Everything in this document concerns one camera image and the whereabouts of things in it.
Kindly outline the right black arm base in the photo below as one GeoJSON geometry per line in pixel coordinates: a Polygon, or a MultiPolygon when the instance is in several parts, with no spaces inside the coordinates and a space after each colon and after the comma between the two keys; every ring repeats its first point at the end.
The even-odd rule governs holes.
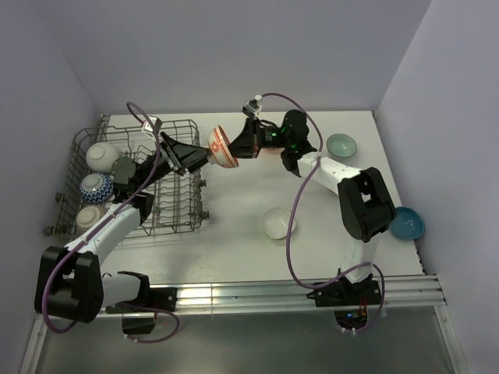
{"type": "Polygon", "coordinates": [[[379,305],[382,301],[382,292],[373,274],[360,282],[351,283],[346,277],[341,277],[334,283],[313,290],[306,295],[313,300],[316,307],[344,307],[379,305]]]}

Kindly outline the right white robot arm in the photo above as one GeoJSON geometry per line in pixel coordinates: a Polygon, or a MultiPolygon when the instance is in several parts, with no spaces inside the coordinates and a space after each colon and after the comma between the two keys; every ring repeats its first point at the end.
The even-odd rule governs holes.
{"type": "Polygon", "coordinates": [[[322,156],[308,140],[311,117],[304,111],[285,113],[281,125],[263,120],[257,111],[243,109],[246,116],[241,133],[229,149],[239,159],[258,156],[262,149],[281,149],[285,170],[315,181],[338,196],[343,226],[350,242],[340,267],[338,297],[352,304],[361,298],[362,282],[370,278],[377,250],[377,237],[388,230],[396,217],[395,206],[381,172],[374,167],[358,169],[322,156]]]}

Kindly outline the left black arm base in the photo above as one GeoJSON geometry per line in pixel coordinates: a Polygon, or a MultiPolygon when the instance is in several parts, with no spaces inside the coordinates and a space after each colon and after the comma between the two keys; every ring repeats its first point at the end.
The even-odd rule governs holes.
{"type": "Polygon", "coordinates": [[[127,336],[143,339],[159,327],[160,314],[170,315],[175,312],[178,288],[162,287],[151,288],[144,303],[120,302],[104,310],[107,314],[122,315],[122,332],[127,336]],[[125,314],[152,313],[152,317],[126,317],[125,314]]]}

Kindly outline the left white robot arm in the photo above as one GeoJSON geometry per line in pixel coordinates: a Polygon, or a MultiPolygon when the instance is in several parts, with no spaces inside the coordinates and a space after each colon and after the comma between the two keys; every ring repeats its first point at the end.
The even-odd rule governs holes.
{"type": "Polygon", "coordinates": [[[103,276],[101,265],[115,247],[144,223],[154,206],[154,195],[145,189],[164,176],[183,175],[215,163],[209,147],[180,143],[164,132],[155,134],[154,152],[143,162],[131,157],[114,159],[108,177],[88,175],[91,196],[113,198],[98,221],[87,223],[81,236],[63,247],[50,246],[42,254],[34,307],[56,333],[53,316],[72,325],[89,323],[103,309],[123,304],[134,311],[153,311],[150,280],[145,274],[122,270],[103,276]]]}

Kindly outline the plain white round bowl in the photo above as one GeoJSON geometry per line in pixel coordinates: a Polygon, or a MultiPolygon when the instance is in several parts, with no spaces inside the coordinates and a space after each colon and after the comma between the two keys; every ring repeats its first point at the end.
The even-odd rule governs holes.
{"type": "Polygon", "coordinates": [[[86,153],[87,165],[92,171],[98,173],[109,174],[118,158],[119,150],[107,142],[93,144],[86,153]]]}

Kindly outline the orange floral pattern bowl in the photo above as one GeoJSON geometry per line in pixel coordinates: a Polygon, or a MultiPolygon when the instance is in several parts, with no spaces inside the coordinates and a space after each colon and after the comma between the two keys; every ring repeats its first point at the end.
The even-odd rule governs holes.
{"type": "Polygon", "coordinates": [[[207,145],[211,155],[207,158],[210,164],[222,168],[237,168],[239,162],[229,149],[230,142],[221,126],[214,127],[207,137],[207,145]]]}

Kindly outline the brown geometric pattern bowl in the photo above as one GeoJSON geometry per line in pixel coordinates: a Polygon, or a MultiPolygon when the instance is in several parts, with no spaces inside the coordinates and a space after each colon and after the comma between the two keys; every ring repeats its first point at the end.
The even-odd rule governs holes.
{"type": "Polygon", "coordinates": [[[93,227],[106,213],[106,209],[101,206],[85,206],[76,216],[76,226],[80,229],[93,227]]]}

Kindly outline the pale teal bowl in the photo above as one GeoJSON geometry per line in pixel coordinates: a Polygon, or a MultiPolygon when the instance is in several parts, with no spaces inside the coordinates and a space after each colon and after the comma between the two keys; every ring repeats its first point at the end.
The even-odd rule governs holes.
{"type": "Polygon", "coordinates": [[[339,158],[350,158],[357,152],[357,143],[349,135],[335,133],[327,138],[327,151],[330,155],[339,158]]]}

